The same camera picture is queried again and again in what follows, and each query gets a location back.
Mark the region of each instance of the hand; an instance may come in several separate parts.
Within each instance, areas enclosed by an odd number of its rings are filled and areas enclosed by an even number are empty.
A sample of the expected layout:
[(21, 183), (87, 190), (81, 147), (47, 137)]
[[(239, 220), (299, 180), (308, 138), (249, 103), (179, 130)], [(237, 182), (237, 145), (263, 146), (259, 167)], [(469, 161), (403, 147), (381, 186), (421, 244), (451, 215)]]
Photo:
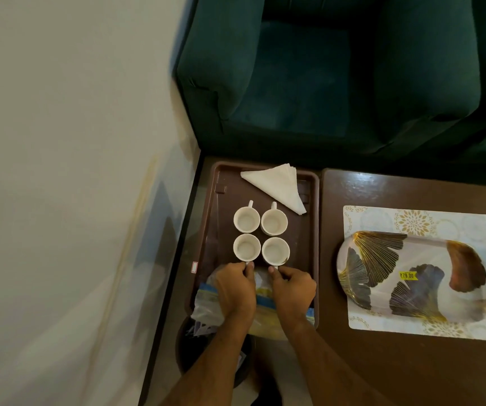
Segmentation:
[(219, 292), (220, 309), (224, 318), (236, 315), (247, 322), (250, 328), (256, 312), (254, 262), (246, 265), (246, 274), (243, 274), (244, 269), (244, 262), (224, 266), (216, 274), (215, 287)]
[(316, 282), (307, 272), (280, 266), (269, 267), (273, 280), (273, 300), (280, 323), (285, 332), (293, 329), (297, 322), (307, 321), (307, 310), (316, 295)]

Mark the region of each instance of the folded napkin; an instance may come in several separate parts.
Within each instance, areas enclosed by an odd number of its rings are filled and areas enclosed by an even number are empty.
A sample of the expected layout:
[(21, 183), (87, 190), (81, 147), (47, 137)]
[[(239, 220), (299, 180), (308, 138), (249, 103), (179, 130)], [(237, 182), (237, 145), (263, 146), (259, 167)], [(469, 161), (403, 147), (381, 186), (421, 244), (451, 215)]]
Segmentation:
[(293, 212), (299, 215), (306, 212), (298, 193), (297, 171), (290, 164), (282, 164), (264, 171), (244, 171), (241, 172), (241, 177)]

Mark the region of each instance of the white cup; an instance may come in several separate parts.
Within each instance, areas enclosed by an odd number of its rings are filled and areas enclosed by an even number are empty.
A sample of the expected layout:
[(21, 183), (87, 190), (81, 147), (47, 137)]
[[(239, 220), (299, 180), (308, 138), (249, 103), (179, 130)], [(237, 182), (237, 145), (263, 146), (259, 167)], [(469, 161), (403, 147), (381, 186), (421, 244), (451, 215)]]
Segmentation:
[(239, 208), (234, 214), (234, 225), (239, 232), (249, 234), (260, 226), (260, 214), (252, 207), (253, 201), (247, 207)]
[(283, 211), (277, 209), (276, 202), (271, 204), (270, 210), (263, 213), (260, 227), (270, 237), (280, 235), (288, 228), (288, 218)]
[(269, 238), (263, 243), (262, 256), (269, 265), (278, 268), (287, 263), (290, 247), (284, 239)]
[(251, 234), (242, 234), (235, 238), (235, 256), (243, 262), (251, 262), (260, 255), (260, 240)]

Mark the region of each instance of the brown table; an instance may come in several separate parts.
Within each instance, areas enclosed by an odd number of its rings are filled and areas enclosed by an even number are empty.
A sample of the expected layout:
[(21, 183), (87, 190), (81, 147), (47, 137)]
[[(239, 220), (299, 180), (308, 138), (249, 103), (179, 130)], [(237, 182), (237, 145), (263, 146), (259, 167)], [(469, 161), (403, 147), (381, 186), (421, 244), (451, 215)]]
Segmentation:
[(486, 341), (350, 329), (334, 259), (344, 205), (486, 214), (486, 187), (326, 169), (321, 179), (318, 332), (399, 405), (486, 405)]

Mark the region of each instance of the price sticker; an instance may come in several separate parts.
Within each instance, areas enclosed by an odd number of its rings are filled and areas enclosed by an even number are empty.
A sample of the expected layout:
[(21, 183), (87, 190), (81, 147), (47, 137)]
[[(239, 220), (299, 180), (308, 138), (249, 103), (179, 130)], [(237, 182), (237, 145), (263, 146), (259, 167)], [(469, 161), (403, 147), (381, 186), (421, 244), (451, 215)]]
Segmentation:
[(417, 272), (409, 271), (409, 272), (399, 272), (399, 276), (402, 280), (418, 280)]

